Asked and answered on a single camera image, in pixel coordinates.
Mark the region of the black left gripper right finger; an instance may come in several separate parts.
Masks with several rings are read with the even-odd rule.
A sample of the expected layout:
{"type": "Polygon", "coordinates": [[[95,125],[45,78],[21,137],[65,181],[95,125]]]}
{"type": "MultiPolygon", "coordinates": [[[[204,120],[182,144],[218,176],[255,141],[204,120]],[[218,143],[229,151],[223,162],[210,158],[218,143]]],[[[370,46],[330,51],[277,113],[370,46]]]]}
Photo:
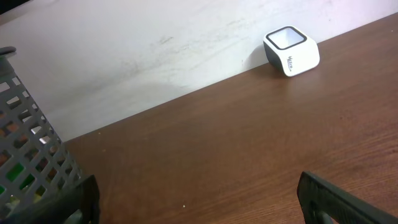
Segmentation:
{"type": "Polygon", "coordinates": [[[303,171],[297,197],[305,223],[397,223],[397,217],[303,171]]]}

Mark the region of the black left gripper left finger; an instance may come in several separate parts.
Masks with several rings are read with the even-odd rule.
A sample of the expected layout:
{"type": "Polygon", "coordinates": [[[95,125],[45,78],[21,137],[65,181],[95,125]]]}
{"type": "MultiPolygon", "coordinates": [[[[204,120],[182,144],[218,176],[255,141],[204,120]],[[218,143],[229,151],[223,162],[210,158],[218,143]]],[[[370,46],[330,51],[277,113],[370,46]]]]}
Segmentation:
{"type": "Polygon", "coordinates": [[[77,210],[78,223],[100,222],[100,190],[94,175],[7,217],[1,224],[64,223],[77,210]]]}

